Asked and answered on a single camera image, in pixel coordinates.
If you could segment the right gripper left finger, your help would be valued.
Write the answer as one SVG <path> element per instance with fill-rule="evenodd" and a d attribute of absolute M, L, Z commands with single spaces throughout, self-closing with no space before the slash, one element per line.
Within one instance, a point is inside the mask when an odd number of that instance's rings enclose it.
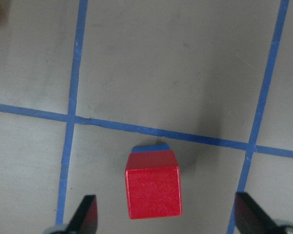
<path fill-rule="evenodd" d="M 95 234 L 98 228 L 97 199 L 95 195 L 85 195 L 64 234 Z"/>

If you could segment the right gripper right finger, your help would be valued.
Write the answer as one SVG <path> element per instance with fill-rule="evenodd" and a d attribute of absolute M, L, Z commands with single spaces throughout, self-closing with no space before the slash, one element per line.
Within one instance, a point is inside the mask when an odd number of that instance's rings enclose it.
<path fill-rule="evenodd" d="M 273 234 L 278 226 L 245 192 L 235 194 L 235 225 L 241 234 Z"/>

